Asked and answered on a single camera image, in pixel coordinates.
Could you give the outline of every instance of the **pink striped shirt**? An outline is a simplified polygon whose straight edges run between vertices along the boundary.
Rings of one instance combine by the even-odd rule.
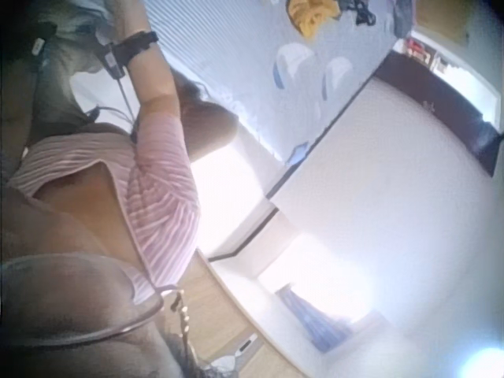
[[[157,113],[126,135],[83,133],[35,144],[9,185],[28,196],[45,183],[103,162],[153,284],[176,284],[195,251],[199,202],[182,124]]]

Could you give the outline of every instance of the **black wristband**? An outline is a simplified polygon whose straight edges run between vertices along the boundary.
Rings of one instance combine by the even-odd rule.
[[[114,46],[114,55],[117,62],[123,67],[127,67],[131,59],[143,51],[149,50],[151,43],[159,40],[154,31],[141,31],[126,38],[123,42]]]

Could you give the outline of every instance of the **eyeglass frame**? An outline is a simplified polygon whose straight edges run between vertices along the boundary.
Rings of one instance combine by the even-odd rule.
[[[16,263],[22,263],[26,261],[34,261],[38,258],[47,258],[51,256],[52,258],[57,257],[57,255],[37,255],[37,256],[27,256],[23,258],[15,258],[6,264],[0,265],[0,270],[5,269],[10,265],[14,265]],[[86,255],[77,255],[74,257],[79,258],[90,258]],[[106,256],[93,256],[93,258],[101,258],[103,260],[107,260],[108,262],[115,263],[119,270],[120,266],[114,261],[113,258],[108,258]],[[150,282],[150,285],[154,289],[154,295],[157,296],[157,301],[148,311],[143,313],[141,316],[136,318],[134,321],[129,321],[126,324],[118,325],[116,327],[111,327],[105,331],[97,331],[87,333],[86,335],[78,335],[73,336],[67,339],[30,339],[30,338],[0,338],[0,350],[8,349],[8,350],[16,350],[16,351],[47,351],[47,350],[61,350],[68,348],[77,348],[84,347],[96,343],[100,343],[102,341],[106,341],[108,339],[113,339],[115,337],[119,337],[121,335],[126,335],[134,330],[141,328],[143,325],[154,321],[154,317],[160,313],[164,306],[165,301],[163,299],[162,293],[167,291],[175,291],[176,299],[173,304],[170,306],[172,312],[179,313],[180,318],[180,328],[182,332],[182,340],[186,358],[190,357],[190,352],[192,353],[192,348],[189,345],[189,316],[187,315],[187,306],[184,304],[183,300],[183,290],[178,288],[176,285],[166,285],[163,287],[156,287],[153,283]]]

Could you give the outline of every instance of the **wooden floor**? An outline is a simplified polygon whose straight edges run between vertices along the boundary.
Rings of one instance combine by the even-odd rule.
[[[247,352],[237,360],[240,377],[299,378],[304,375],[281,356],[248,321],[228,296],[206,265],[196,254],[180,281],[190,317],[190,341],[203,361],[233,355],[243,342],[259,335]],[[165,330],[180,333],[178,317],[166,306]]]

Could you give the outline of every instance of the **bedsheet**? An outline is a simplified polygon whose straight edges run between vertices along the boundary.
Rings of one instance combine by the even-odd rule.
[[[391,0],[370,0],[372,27],[343,12],[312,40],[292,26],[285,0],[145,0],[170,64],[286,165],[338,116],[387,56]]]

